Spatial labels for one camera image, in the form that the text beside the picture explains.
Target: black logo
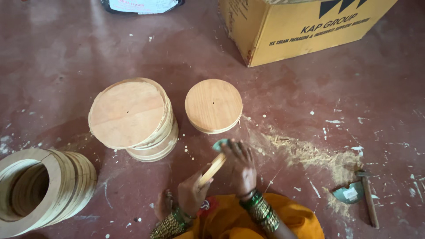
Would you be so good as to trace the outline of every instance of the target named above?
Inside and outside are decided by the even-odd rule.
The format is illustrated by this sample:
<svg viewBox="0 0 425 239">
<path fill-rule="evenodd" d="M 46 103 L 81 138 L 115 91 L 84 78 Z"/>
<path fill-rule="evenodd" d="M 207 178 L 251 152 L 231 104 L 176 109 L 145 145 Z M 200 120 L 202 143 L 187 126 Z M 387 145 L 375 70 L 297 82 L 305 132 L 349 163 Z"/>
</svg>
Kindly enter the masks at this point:
<svg viewBox="0 0 425 239">
<path fill-rule="evenodd" d="M 320 3 L 319 19 L 323 15 L 325 15 L 327 12 L 329 12 L 333 7 L 335 7 L 335 5 L 337 5 L 340 1 L 342 1 L 343 3 L 341 4 L 341 8 L 340 8 L 340 11 L 338 12 L 338 14 L 341 13 L 342 11 L 344 11 L 344 9 L 346 9 L 355 0 L 332 0 L 332 1 L 327 1 L 327 2 L 321 2 Z M 367 0 L 360 0 L 359 5 L 357 5 L 357 8 L 359 8 L 366 1 Z"/>
</svg>

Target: wooden handle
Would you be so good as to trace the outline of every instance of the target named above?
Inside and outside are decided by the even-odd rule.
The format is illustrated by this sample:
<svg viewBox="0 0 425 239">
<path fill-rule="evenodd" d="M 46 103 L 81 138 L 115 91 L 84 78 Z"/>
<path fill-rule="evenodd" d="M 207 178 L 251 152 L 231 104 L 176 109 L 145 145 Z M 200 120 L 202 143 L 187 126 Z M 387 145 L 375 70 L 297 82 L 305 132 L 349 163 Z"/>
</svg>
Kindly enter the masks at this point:
<svg viewBox="0 0 425 239">
<path fill-rule="evenodd" d="M 202 175 L 201 180 L 199 181 L 199 187 L 202 187 L 205 183 L 208 182 L 210 178 L 214 176 L 215 173 L 223 166 L 226 161 L 226 156 L 224 153 L 220 153 L 215 159 L 211 162 L 211 167 Z"/>
<path fill-rule="evenodd" d="M 367 177 L 362 177 L 363 189 L 365 191 L 366 203 L 368 205 L 369 218 L 372 223 L 372 227 L 379 229 L 379 222 L 376 216 L 375 205 L 372 200 L 371 187 L 369 185 L 369 179 Z"/>
</svg>

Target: woman's left hand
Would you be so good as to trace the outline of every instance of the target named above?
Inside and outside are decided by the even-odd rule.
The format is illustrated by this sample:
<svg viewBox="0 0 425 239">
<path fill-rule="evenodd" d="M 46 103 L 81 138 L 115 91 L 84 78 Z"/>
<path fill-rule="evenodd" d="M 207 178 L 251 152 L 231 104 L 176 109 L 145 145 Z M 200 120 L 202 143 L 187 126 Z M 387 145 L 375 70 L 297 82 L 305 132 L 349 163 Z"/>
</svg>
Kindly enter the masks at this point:
<svg viewBox="0 0 425 239">
<path fill-rule="evenodd" d="M 196 216 L 199 208 L 205 200 L 207 191 L 210 188 L 213 178 L 211 178 L 202 187 L 199 187 L 199 180 L 204 171 L 211 167 L 211 163 L 207 164 L 203 169 L 196 174 L 180 183 L 177 187 L 178 190 L 178 205 L 180 209 L 189 216 Z"/>
</svg>

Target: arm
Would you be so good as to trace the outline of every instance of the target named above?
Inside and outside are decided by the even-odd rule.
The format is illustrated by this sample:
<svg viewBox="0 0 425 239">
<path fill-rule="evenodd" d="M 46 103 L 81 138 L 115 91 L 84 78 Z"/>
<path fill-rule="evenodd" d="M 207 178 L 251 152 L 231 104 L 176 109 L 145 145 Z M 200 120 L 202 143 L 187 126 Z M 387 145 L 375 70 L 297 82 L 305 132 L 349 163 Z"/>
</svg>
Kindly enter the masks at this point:
<svg viewBox="0 0 425 239">
<path fill-rule="evenodd" d="M 282 222 L 276 212 L 258 192 L 257 171 L 250 148 L 240 141 L 230 140 L 228 145 L 222 144 L 226 158 L 233 163 L 232 185 L 240 205 L 248 211 L 252 220 L 259 224 L 268 238 L 297 239 L 297 236 Z"/>
<path fill-rule="evenodd" d="M 162 216 L 165 218 L 151 232 L 151 239 L 174 238 L 190 227 L 213 181 L 211 178 L 202 187 L 199 185 L 202 172 L 210 166 L 211 164 L 206 165 L 205 168 L 178 185 L 178 207 L 168 216 Z"/>
</svg>

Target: hand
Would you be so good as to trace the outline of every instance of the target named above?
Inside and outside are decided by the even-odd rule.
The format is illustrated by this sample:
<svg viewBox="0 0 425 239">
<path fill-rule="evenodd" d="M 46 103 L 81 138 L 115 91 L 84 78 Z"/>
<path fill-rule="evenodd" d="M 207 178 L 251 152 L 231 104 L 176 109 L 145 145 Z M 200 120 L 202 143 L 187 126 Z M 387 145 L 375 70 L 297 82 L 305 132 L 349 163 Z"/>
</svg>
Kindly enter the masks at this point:
<svg viewBox="0 0 425 239">
<path fill-rule="evenodd" d="M 196 216 L 196 213 L 204 202 L 207 191 L 214 180 L 211 178 L 201 188 L 199 187 L 199 180 L 201 179 L 202 174 L 210 167 L 211 163 L 207 164 L 196 174 L 180 183 L 177 187 L 179 194 L 178 205 L 180 209 L 189 216 Z"/>
<path fill-rule="evenodd" d="M 227 160 L 233 163 L 232 186 L 236 196 L 243 200 L 241 197 L 249 194 L 257 186 L 257 171 L 251 149 L 247 148 L 242 141 L 235 142 L 231 139 L 229 145 L 221 144 L 221 150 Z"/>
</svg>

